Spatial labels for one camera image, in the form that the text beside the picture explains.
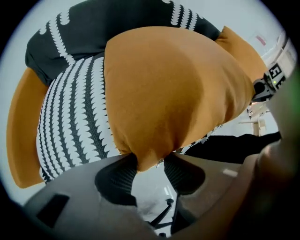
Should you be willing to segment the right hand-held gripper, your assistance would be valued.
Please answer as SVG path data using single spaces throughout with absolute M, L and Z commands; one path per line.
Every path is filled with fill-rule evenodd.
M 278 63 L 273 64 L 261 79 L 254 81 L 254 101 L 267 101 L 280 89 L 286 80 L 285 74 Z

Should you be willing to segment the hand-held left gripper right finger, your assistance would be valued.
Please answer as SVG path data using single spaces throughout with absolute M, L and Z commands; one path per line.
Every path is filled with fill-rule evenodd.
M 164 172 L 177 193 L 171 233 L 176 233 L 208 212 L 237 177 L 240 165 L 170 154 Z

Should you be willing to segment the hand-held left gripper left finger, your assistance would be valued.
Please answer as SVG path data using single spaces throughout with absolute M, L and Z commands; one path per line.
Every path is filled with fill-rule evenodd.
M 31 197 L 25 212 L 56 240 L 160 240 L 131 195 L 134 154 L 72 168 Z

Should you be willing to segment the black white patterned sofa cover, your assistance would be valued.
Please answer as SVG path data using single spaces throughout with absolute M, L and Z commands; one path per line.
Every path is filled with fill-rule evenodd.
M 52 17 L 27 43 L 26 66 L 48 87 L 36 136 L 40 175 L 119 154 L 105 106 L 104 52 L 127 30 L 185 28 L 216 40 L 220 31 L 177 0 L 86 0 Z

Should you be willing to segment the person's black trousers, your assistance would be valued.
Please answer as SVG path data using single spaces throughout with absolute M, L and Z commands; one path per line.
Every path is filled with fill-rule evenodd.
M 267 145 L 281 139 L 279 132 L 256 136 L 214 135 L 204 143 L 197 143 L 186 151 L 186 155 L 207 160 L 242 164 L 246 157 L 259 154 Z

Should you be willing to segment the plastic-wrapped white appliance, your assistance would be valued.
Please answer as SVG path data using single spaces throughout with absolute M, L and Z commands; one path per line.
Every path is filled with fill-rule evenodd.
M 278 34 L 265 31 L 260 32 L 256 30 L 251 34 L 247 41 L 260 56 L 263 56 L 276 47 Z

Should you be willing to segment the black chair base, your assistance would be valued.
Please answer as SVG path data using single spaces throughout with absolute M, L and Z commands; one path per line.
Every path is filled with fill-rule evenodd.
M 173 224 L 173 218 L 171 222 L 161 223 L 165 216 L 168 214 L 170 209 L 172 208 L 172 205 L 174 203 L 174 200 L 172 198 L 166 199 L 167 207 L 152 221 L 147 221 L 147 223 L 152 226 L 155 230 L 162 229 L 167 226 L 171 226 Z

